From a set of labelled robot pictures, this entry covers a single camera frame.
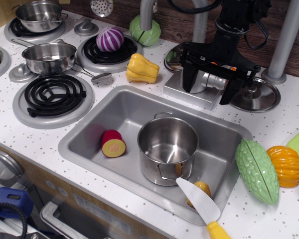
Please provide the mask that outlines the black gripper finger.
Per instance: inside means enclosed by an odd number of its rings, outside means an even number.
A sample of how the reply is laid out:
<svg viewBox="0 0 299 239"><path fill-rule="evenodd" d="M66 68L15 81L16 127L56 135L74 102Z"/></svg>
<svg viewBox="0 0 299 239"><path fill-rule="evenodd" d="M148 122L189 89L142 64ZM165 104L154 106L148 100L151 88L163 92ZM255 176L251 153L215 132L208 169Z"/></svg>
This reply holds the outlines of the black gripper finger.
<svg viewBox="0 0 299 239"><path fill-rule="evenodd" d="M228 105L234 96L243 88L245 81L242 79L230 80L225 87L220 105Z"/></svg>
<svg viewBox="0 0 299 239"><path fill-rule="evenodd" d="M182 88L190 92L196 81L198 68L191 62L185 62L182 71Z"/></svg>

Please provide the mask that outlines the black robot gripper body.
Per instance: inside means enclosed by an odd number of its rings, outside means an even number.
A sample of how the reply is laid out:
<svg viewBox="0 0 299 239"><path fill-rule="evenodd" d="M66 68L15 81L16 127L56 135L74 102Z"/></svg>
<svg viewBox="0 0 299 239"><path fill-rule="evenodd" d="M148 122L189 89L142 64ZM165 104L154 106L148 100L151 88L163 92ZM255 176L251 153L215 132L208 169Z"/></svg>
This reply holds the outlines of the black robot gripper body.
<svg viewBox="0 0 299 239"><path fill-rule="evenodd" d="M211 43L184 42L180 57L182 67L191 62L198 71L226 80L250 80L261 67L244 57L238 50L240 38L217 33Z"/></svg>

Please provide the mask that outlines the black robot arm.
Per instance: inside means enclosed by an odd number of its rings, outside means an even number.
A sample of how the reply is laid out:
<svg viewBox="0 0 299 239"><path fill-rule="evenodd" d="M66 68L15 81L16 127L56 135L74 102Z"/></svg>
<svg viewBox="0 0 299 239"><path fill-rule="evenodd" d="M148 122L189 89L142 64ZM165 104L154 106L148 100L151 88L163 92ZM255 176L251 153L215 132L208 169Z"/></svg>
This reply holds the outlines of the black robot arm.
<svg viewBox="0 0 299 239"><path fill-rule="evenodd" d="M182 87L189 93L199 71L220 77L228 81L220 100L221 105L227 105L242 88L252 86L255 75L261 70L259 65L245 58L237 46L252 23L268 35L261 19L267 17L272 5L269 0L216 0L208 9L218 4L222 9L215 21L213 41L182 44Z"/></svg>

